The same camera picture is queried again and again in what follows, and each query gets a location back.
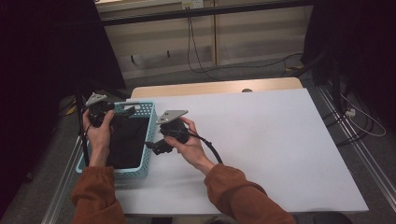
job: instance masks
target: hand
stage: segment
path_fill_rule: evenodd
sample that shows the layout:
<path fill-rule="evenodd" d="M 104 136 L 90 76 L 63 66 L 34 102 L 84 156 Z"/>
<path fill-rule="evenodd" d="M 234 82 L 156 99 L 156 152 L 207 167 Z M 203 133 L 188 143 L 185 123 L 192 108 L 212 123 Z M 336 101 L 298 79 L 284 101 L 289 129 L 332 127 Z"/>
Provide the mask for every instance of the hand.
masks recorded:
<path fill-rule="evenodd" d="M 82 118 L 84 131 L 91 143 L 92 154 L 90 166 L 106 166 L 108 154 L 110 153 L 110 121 L 114 118 L 114 111 L 109 110 L 99 128 L 95 128 L 90 122 L 90 111 L 87 109 Z"/>
<path fill-rule="evenodd" d="M 183 117 L 180 119 L 189 125 L 191 133 L 197 134 L 195 123 L 192 120 Z M 190 136 L 189 140 L 185 144 L 178 142 L 176 138 L 171 136 L 165 136 L 163 140 L 165 140 L 169 146 L 175 147 L 177 149 L 177 153 L 181 153 L 183 158 L 189 164 L 200 170 L 204 175 L 207 175 L 213 166 L 215 166 L 215 164 L 204 153 L 201 140 L 198 138 Z"/>

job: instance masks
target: wrist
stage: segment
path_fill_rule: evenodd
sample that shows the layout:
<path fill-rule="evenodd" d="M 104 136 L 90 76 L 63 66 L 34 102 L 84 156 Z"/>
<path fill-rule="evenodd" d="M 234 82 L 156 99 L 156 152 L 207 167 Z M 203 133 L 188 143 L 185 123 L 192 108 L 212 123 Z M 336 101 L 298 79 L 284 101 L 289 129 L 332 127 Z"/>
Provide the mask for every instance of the wrist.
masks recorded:
<path fill-rule="evenodd" d="M 199 162 L 194 167 L 196 169 L 198 169 L 199 171 L 201 171 L 204 175 L 207 175 L 210 172 L 210 170 L 212 170 L 212 168 L 214 166 L 215 166 L 215 163 L 213 163 L 209 159 L 206 159 L 206 160 Z"/>
<path fill-rule="evenodd" d="M 90 158 L 90 166 L 106 167 L 107 157 L 109 154 L 108 148 L 93 150 Z"/>

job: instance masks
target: person's right hand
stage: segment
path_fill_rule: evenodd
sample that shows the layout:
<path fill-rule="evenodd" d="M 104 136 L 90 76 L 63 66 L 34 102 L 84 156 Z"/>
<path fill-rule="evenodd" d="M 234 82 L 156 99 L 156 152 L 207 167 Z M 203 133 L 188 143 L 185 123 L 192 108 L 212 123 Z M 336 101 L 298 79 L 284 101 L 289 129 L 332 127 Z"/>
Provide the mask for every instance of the person's right hand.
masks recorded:
<path fill-rule="evenodd" d="M 181 117 L 184 123 L 189 125 L 190 132 L 193 134 L 198 134 L 195 124 L 192 120 Z M 204 175 L 207 175 L 209 171 L 215 166 L 215 164 L 206 156 L 201 145 L 201 140 L 196 137 L 190 136 L 189 140 L 182 144 L 176 140 L 176 138 L 171 136 L 165 136 L 163 139 L 165 142 L 177 149 L 183 158 L 196 169 L 200 170 Z"/>

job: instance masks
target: brown sleeve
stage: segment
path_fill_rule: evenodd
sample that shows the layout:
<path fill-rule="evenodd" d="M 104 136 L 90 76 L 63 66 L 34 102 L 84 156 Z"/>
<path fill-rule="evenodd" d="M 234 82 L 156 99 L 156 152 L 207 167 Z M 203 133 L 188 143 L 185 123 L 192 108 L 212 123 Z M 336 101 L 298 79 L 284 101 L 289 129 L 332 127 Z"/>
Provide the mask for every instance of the brown sleeve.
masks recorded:
<path fill-rule="evenodd" d="M 72 192 L 74 224 L 126 223 L 116 199 L 112 167 L 87 167 Z"/>
<path fill-rule="evenodd" d="M 217 164 L 206 176 L 205 184 L 210 202 L 240 224 L 295 223 L 260 185 L 248 181 L 240 170 Z"/>

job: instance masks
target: electrical cable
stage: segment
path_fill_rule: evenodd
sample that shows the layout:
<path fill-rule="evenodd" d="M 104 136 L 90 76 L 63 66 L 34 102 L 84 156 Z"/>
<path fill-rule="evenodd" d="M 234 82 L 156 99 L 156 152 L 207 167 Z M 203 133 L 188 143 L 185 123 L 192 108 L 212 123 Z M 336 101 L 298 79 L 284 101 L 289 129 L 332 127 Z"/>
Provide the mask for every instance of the electrical cable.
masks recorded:
<path fill-rule="evenodd" d="M 337 120 L 333 121 L 332 123 L 326 124 L 326 128 L 329 128 L 329 127 L 333 126 L 334 124 L 338 123 L 344 117 L 345 116 L 341 116 L 340 118 L 338 118 Z"/>
<path fill-rule="evenodd" d="M 87 128 L 87 130 L 85 131 L 84 135 L 87 136 L 88 135 L 88 130 L 91 128 L 92 124 L 90 124 Z"/>
<path fill-rule="evenodd" d="M 187 61 L 189 62 L 189 67 L 190 67 L 191 71 L 192 71 L 192 72 L 195 72 L 195 73 L 205 73 L 205 75 L 206 75 L 207 77 L 212 78 L 212 79 L 214 79 L 214 80 L 216 80 L 216 81 L 224 81 L 224 80 L 221 80 L 221 79 L 218 79 L 218 78 L 215 78 L 215 77 L 210 76 L 210 75 L 205 71 L 205 69 L 202 67 L 202 65 L 201 65 L 201 60 L 199 59 L 199 56 L 198 56 L 198 50 L 197 50 L 197 47 L 196 47 L 196 44 L 195 44 L 195 37 L 194 37 L 194 31 L 193 31 L 193 28 L 192 28 L 192 21 L 191 21 L 191 18 L 188 17 L 187 20 L 188 20 L 188 22 L 189 22 L 189 50 L 188 50 L 188 52 L 187 52 Z M 191 36 L 192 36 L 192 43 L 194 44 L 194 48 L 195 48 L 195 55 L 196 55 L 196 57 L 197 57 L 198 64 L 199 64 L 199 66 L 201 67 L 202 72 L 195 71 L 195 70 L 193 70 L 192 67 L 191 67 L 191 63 L 190 63 L 190 42 L 191 42 Z"/>
<path fill-rule="evenodd" d="M 359 96 L 357 96 L 357 97 L 358 97 L 357 100 L 358 100 L 359 104 L 360 104 L 361 106 L 363 106 L 362 103 L 361 103 L 361 101 L 360 101 L 360 99 L 359 99 Z M 342 117 L 338 118 L 335 122 L 330 123 L 330 124 L 327 124 L 326 127 L 330 127 L 330 126 L 334 125 L 334 124 L 335 124 L 336 122 L 338 122 L 341 118 L 344 118 L 344 117 L 345 117 L 345 113 L 347 112 L 347 108 L 348 108 L 348 106 L 347 106 L 347 101 L 345 101 L 345 102 L 346 102 L 346 104 L 345 104 L 344 108 L 345 108 L 346 110 L 345 110 L 344 113 L 343 113 L 344 115 L 343 115 Z M 364 123 L 364 129 L 367 129 L 367 125 L 369 124 L 368 121 L 369 121 L 369 120 L 368 120 L 368 118 L 366 117 L 365 123 Z M 374 124 L 371 122 L 371 126 L 370 126 L 370 129 L 369 129 L 369 132 L 370 132 L 373 128 L 374 128 Z M 350 143 L 352 143 L 352 142 L 356 142 L 356 141 L 362 139 L 366 134 L 367 134 L 367 133 L 364 133 L 363 131 L 358 130 L 357 133 L 355 133 L 355 134 L 351 135 L 350 137 L 348 137 L 347 140 L 342 141 L 342 142 L 340 142 L 340 143 L 337 143 L 337 144 L 335 144 L 335 145 L 336 145 L 337 147 L 346 146 L 346 145 L 348 145 L 348 144 L 350 144 Z"/>
<path fill-rule="evenodd" d="M 357 97 L 356 99 L 357 99 L 359 105 L 361 106 L 361 108 L 363 108 L 363 103 L 361 102 L 361 99 L 360 99 L 359 95 L 356 95 L 356 97 Z M 372 110 L 371 110 L 370 106 L 367 106 L 367 108 L 368 108 L 368 110 L 369 110 L 369 115 L 372 116 L 373 113 L 372 113 Z M 368 117 L 365 116 L 365 120 L 364 120 L 364 130 L 367 129 L 367 125 L 368 125 L 368 124 L 369 124 Z M 371 132 L 371 131 L 373 130 L 373 128 L 374 128 L 374 123 L 373 123 L 373 122 L 370 122 L 369 132 Z M 365 137 L 366 134 L 367 134 L 367 133 L 364 133 L 362 130 L 358 130 L 357 133 L 355 133 L 354 135 L 352 135 L 352 136 L 349 137 L 348 139 L 353 139 L 353 138 L 357 137 L 357 138 L 355 138 L 355 140 L 354 140 L 354 141 L 357 141 L 357 140 L 362 139 L 363 137 Z"/>
<path fill-rule="evenodd" d="M 330 112 L 330 114 L 321 117 L 322 119 L 328 118 L 330 115 L 335 114 L 335 111 Z"/>
<path fill-rule="evenodd" d="M 314 58 L 312 61 L 307 63 L 303 68 L 299 69 L 297 72 L 292 74 L 292 77 L 302 76 L 303 74 L 305 74 L 305 72 L 311 69 L 316 63 L 320 62 L 323 58 L 325 58 L 327 54 L 328 54 L 328 50 L 327 47 L 325 47 L 324 50 L 316 58 Z"/>
<path fill-rule="evenodd" d="M 215 70 L 220 70 L 220 69 L 229 69 L 229 68 L 262 68 L 262 67 L 267 67 L 267 66 L 271 66 L 271 65 L 278 64 L 278 63 L 282 63 L 282 62 L 284 63 L 288 58 L 293 57 L 293 56 L 303 55 L 302 53 L 294 53 L 294 54 L 291 54 L 291 55 L 286 56 L 286 57 L 283 58 L 282 60 L 276 61 L 276 62 L 274 62 L 274 63 L 268 63 L 268 64 L 262 64 L 262 65 L 233 65 L 233 66 L 226 66 L 226 67 L 215 67 L 215 68 L 210 68 L 210 69 L 205 70 L 205 69 L 202 67 L 201 61 L 200 61 L 199 56 L 198 56 L 198 51 L 197 51 L 197 48 L 196 48 L 195 38 L 194 38 L 194 32 L 193 32 L 193 27 L 192 27 L 192 20 L 191 20 L 190 17 L 188 17 L 188 22 L 189 22 L 189 49 L 188 49 L 188 53 L 187 53 L 187 61 L 188 61 L 188 63 L 189 63 L 190 70 L 191 70 L 192 72 L 194 72 L 194 73 L 204 73 L 204 74 L 206 74 L 208 77 L 210 77 L 210 78 L 212 78 L 212 79 L 215 79 L 216 81 L 223 81 L 223 80 L 210 76 L 210 75 L 208 74 L 208 72 L 215 71 Z M 193 44 L 194 44 L 195 55 L 196 55 L 196 57 L 197 57 L 198 64 L 200 65 L 200 68 L 201 68 L 202 71 L 194 70 L 194 69 L 191 67 L 191 62 L 190 62 L 190 49 L 191 49 L 190 42 L 191 42 L 191 38 L 192 38 L 192 42 L 193 42 Z M 286 64 L 284 63 L 284 65 L 285 65 L 285 68 L 284 68 L 282 77 L 285 75 L 285 72 L 286 72 Z"/>
<path fill-rule="evenodd" d="M 59 112 L 64 111 L 67 107 L 69 107 L 71 104 L 73 104 L 73 102 L 74 102 L 75 100 L 76 100 L 76 96 L 73 97 L 72 100 L 71 100 L 67 105 L 65 105 L 62 109 L 60 109 Z"/>
<path fill-rule="evenodd" d="M 356 124 L 356 123 L 353 121 L 353 119 L 351 118 L 351 116 L 349 116 L 349 120 L 350 120 L 350 122 L 351 122 L 353 125 L 355 125 L 355 126 L 356 126 L 358 129 L 360 129 L 361 131 L 363 131 L 363 132 L 365 132 L 365 133 L 368 133 L 368 134 L 370 134 L 370 135 L 372 135 L 372 136 L 382 137 L 382 136 L 384 136 L 385 134 L 387 134 L 387 130 L 386 130 L 386 129 L 384 128 L 384 126 L 382 126 L 378 121 L 376 121 L 376 119 L 374 119 L 373 117 L 371 117 L 370 115 L 366 114 L 364 111 L 360 110 L 360 109 L 357 108 L 355 105 L 353 105 L 352 103 L 350 103 L 350 101 L 348 101 L 348 99 L 347 99 L 343 94 L 341 94 L 341 96 L 342 96 L 352 107 L 354 107 L 356 110 L 360 111 L 360 112 L 361 112 L 363 115 L 365 115 L 367 118 L 370 118 L 373 122 L 375 122 L 376 124 L 378 124 L 378 126 L 381 127 L 382 130 L 383 130 L 384 132 L 381 133 L 381 134 L 376 134 L 376 133 L 367 132 L 366 130 L 364 130 L 363 128 L 361 128 L 358 124 Z"/>
<path fill-rule="evenodd" d="M 198 135 L 197 132 L 189 129 L 189 131 L 193 132 L 193 133 L 186 133 L 186 132 L 181 132 L 181 131 L 176 131 L 176 130 L 166 130 L 168 133 L 181 133 L 181 134 L 188 134 L 191 137 L 195 137 L 200 139 L 201 141 L 203 141 L 205 143 L 205 145 L 207 147 L 209 147 L 209 149 L 212 151 L 213 155 L 216 157 L 216 160 L 218 161 L 218 163 L 223 163 L 221 160 L 221 157 L 219 155 L 219 153 L 216 151 L 216 149 L 213 147 L 212 143 L 207 141 L 206 139 L 204 139 L 203 137 L 201 137 L 200 135 Z"/>

